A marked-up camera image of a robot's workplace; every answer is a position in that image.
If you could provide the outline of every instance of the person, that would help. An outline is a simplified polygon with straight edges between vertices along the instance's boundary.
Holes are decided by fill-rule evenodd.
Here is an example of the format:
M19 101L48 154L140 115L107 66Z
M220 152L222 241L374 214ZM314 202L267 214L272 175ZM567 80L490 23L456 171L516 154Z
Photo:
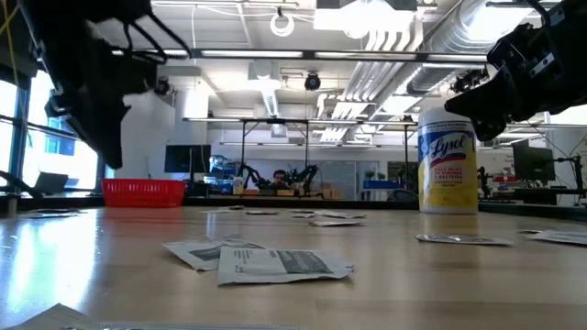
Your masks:
M273 189L289 189L287 186L287 172L285 170L276 170L273 173L273 183L271 187Z

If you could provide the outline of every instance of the red basket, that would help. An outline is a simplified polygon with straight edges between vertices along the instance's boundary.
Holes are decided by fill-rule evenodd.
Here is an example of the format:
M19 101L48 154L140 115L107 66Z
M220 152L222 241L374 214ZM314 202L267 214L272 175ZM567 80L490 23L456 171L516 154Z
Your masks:
M185 183L175 180L103 179L106 206L176 207L181 206Z

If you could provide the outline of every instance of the lysol disinfectant spray can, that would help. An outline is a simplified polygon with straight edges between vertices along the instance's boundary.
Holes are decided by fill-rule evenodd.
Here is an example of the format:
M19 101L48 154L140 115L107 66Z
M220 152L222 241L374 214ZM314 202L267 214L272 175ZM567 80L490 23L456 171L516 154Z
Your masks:
M469 118L442 108L418 119L420 211L477 214L475 133Z

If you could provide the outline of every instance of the blue container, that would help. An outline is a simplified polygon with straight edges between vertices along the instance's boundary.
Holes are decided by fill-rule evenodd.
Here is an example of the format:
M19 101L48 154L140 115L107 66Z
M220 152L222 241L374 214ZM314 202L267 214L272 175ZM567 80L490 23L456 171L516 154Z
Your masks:
M364 181L363 189L398 189L400 184L395 181Z

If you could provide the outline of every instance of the workbench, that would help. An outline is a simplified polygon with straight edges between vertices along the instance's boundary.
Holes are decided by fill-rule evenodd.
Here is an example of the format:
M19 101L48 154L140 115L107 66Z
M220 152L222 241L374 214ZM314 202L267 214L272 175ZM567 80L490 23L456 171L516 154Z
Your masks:
M587 249L522 229L582 223L506 214L345 210L365 226L312 227L211 207L91 209L63 219L0 219L0 328L63 303L104 321L298 325L309 329L585 329ZM419 233L501 237L514 247L419 243ZM239 234L272 248L325 249L345 280L218 287L161 246Z

